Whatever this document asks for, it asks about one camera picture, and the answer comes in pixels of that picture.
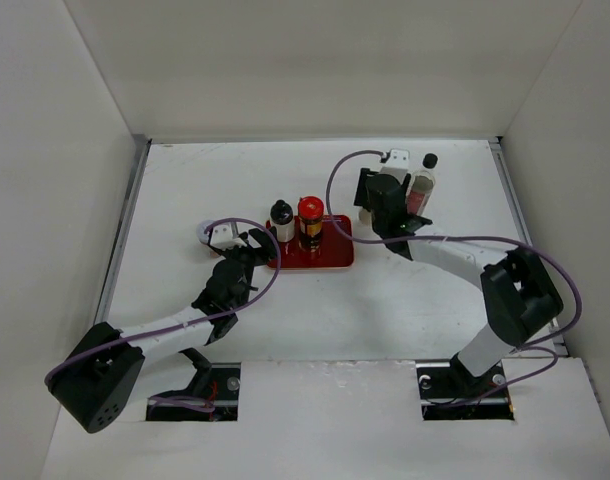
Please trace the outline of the jar with dark grey lid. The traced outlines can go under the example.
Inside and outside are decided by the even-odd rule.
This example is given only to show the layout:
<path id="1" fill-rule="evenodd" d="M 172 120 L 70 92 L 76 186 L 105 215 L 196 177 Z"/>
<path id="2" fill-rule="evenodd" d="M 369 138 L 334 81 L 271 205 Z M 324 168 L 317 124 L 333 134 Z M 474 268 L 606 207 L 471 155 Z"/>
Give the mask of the jar with dark grey lid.
<path id="1" fill-rule="evenodd" d="M 371 212 L 365 208 L 359 210 L 359 220 L 364 225 L 370 225 L 372 222 Z"/>

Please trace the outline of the jar with white pink lid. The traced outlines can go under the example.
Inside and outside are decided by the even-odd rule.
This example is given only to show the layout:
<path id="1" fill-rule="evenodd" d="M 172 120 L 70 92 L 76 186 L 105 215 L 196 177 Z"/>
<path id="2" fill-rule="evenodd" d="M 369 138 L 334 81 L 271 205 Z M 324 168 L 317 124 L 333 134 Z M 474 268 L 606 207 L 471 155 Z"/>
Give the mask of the jar with white pink lid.
<path id="1" fill-rule="evenodd" d="M 214 223 L 213 220 L 205 220 L 200 222 L 196 227 L 196 237 L 198 241 L 205 246 L 209 245 L 211 230 L 210 226 Z"/>

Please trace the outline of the white bottle black cap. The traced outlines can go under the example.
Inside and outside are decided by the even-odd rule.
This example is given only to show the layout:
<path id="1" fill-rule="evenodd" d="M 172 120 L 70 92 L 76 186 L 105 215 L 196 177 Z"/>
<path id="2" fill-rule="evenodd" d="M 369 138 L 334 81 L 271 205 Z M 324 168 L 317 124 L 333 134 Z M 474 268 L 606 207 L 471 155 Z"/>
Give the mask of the white bottle black cap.
<path id="1" fill-rule="evenodd" d="M 276 228 L 276 238 L 280 243 L 288 243 L 294 238 L 294 212 L 285 200 L 279 199 L 271 206 L 269 220 Z"/>

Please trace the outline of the tall clear bottle black cap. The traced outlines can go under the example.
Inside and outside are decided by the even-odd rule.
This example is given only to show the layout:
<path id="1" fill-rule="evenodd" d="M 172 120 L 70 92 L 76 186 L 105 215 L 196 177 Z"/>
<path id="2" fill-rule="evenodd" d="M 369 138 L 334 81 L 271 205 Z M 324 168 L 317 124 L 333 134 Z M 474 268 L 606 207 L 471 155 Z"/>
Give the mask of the tall clear bottle black cap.
<path id="1" fill-rule="evenodd" d="M 434 169 L 437 163 L 438 156 L 427 153 L 422 160 L 421 168 L 412 175 L 406 198 L 408 213 L 419 216 L 423 214 L 436 185 Z"/>

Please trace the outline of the red lid sauce jar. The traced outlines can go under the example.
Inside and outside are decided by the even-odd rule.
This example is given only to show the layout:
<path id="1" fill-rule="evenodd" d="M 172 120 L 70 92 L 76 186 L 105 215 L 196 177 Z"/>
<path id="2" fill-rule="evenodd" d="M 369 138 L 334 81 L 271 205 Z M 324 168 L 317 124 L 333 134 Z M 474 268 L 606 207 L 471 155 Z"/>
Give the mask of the red lid sauce jar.
<path id="1" fill-rule="evenodd" d="M 297 205 L 299 243 L 305 251 L 316 251 L 322 241 L 324 204 L 316 196 L 305 196 Z"/>

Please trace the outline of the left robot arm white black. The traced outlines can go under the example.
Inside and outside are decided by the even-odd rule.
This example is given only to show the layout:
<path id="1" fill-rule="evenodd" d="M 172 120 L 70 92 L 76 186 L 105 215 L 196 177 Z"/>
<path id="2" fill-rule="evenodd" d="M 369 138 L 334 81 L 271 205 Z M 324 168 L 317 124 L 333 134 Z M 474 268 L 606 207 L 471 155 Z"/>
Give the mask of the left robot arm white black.
<path id="1" fill-rule="evenodd" d="M 68 357 L 46 374 L 49 393 L 88 433 L 107 428 L 134 399 L 144 396 L 141 371 L 182 354 L 193 363 L 175 375 L 179 391 L 149 393 L 148 407 L 177 408 L 209 415 L 214 398 L 201 398 L 209 387 L 210 362 L 198 352 L 226 336 L 239 311 L 266 294 L 253 284 L 257 267 L 282 260 L 275 228 L 256 222 L 239 232 L 239 218 L 207 226 L 208 247 L 220 261 L 198 297 L 171 316 L 128 328 L 101 322 L 90 328 Z"/>

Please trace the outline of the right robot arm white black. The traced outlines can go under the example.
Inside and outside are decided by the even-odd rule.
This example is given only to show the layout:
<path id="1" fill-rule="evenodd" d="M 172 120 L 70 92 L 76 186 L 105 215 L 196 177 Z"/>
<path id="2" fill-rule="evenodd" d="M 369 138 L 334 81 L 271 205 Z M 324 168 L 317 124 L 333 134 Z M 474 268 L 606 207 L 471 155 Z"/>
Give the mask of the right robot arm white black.
<path id="1" fill-rule="evenodd" d="M 450 360 L 448 380 L 456 393 L 474 394 L 492 367 L 563 310 L 535 252 L 518 243 L 509 250 L 439 235 L 431 220 L 407 211 L 404 185 L 394 176 L 363 168 L 355 204 L 371 214 L 372 230 L 391 252 L 437 267 L 481 291 L 486 324 Z"/>

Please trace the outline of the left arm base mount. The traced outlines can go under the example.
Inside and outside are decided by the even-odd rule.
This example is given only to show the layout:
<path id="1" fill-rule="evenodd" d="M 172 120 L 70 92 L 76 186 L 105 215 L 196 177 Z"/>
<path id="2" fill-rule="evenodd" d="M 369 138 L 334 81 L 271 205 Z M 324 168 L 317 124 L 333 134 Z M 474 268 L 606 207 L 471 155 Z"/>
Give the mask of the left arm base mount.
<path id="1" fill-rule="evenodd" d="M 194 369 L 186 386 L 148 399 L 147 422 L 233 422 L 238 420 L 242 367 L 240 363 L 212 363 L 198 350 L 183 355 Z"/>

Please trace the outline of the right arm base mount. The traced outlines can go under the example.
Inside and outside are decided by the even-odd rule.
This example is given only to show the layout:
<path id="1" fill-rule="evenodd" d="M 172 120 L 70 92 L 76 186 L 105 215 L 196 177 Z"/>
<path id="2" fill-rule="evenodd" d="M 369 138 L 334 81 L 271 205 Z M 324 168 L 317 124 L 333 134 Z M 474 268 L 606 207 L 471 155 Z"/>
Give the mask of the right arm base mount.
<path id="1" fill-rule="evenodd" d="M 421 415 L 425 421 L 513 421 L 514 412 L 506 388 L 481 398 L 505 383 L 501 364 L 494 366 L 473 386 L 462 386 L 451 376 L 448 363 L 417 363 Z"/>

